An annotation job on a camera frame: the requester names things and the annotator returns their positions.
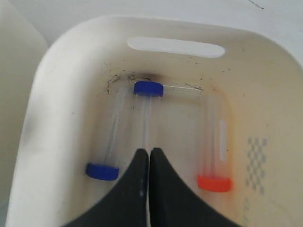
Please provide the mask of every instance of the white plastic bin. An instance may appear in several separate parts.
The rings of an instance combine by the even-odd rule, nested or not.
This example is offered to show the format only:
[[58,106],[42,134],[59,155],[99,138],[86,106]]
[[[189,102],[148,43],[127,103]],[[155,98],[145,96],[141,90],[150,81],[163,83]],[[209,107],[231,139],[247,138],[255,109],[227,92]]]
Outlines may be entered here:
[[0,0],[0,227],[4,226],[22,125],[44,38]]
[[[158,47],[164,52],[131,48],[128,39],[138,36],[215,44],[225,54],[218,57],[208,50],[180,49],[180,45]],[[84,173],[97,110],[110,95],[107,90],[112,84],[121,78],[142,77],[164,85],[217,90],[226,97],[233,122],[228,132],[231,191],[198,188],[198,172],[189,169],[197,161],[194,145],[188,143],[184,156],[178,150],[179,157],[174,149],[165,149],[197,195],[243,226],[303,223],[301,66],[282,47],[249,31],[151,18],[102,17],[68,31],[39,66],[18,153],[8,227],[63,225],[110,190],[113,182],[96,182]],[[189,115],[179,127],[194,121]],[[132,149],[123,153],[121,173],[133,154]]]

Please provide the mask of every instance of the test tube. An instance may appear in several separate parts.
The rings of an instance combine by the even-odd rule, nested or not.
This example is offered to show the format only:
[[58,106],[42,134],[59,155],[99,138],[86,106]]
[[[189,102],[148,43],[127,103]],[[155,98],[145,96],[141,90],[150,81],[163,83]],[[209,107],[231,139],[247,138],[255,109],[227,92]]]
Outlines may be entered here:
[[125,97],[128,89],[122,87],[118,90],[115,103],[113,105],[113,110],[108,114],[111,115],[109,120],[109,127],[106,129],[106,133],[98,133],[95,150],[102,156],[103,161],[101,163],[88,163],[86,167],[86,174],[98,180],[113,181],[119,176],[119,167],[117,166],[117,153],[118,153],[118,129],[121,123],[121,112],[125,105]]
[[151,136],[154,133],[150,127],[150,121],[152,116],[152,109],[157,109],[157,104],[160,102],[160,97],[163,96],[163,85],[151,81],[138,81],[134,85],[135,94],[135,109],[137,111],[136,120],[139,122],[137,137],[139,139],[138,148],[145,150],[151,150]]
[[202,108],[204,140],[198,186],[211,192],[228,192],[232,189],[228,171],[228,108],[223,96],[215,92],[204,97]]

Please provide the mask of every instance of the black object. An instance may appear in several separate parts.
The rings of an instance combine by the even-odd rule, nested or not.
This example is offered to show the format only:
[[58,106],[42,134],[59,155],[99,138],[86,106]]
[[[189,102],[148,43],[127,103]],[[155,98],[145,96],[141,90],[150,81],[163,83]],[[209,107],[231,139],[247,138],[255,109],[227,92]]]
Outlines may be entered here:
[[238,227],[187,187],[160,148],[150,157],[149,205],[152,227]]
[[138,149],[114,188],[65,227],[146,227],[148,154]]

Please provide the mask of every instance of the white label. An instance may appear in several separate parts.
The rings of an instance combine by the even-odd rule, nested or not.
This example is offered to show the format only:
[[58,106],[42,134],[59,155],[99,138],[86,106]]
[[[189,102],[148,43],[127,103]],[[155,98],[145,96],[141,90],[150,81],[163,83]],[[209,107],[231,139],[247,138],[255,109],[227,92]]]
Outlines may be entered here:
[[220,121],[220,160],[226,161],[227,144],[226,144],[226,122]]

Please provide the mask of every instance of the checkered pattern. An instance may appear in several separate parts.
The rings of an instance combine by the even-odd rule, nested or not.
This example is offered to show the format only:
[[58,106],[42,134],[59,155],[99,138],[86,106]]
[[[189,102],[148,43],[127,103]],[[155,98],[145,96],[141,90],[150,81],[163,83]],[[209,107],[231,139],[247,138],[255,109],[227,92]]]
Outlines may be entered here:
[[267,145],[267,139],[249,138],[248,144],[250,145],[250,150],[247,152],[248,164],[246,166],[248,177],[245,184],[263,195],[264,186],[262,181],[265,178],[264,164],[267,158],[264,147]]

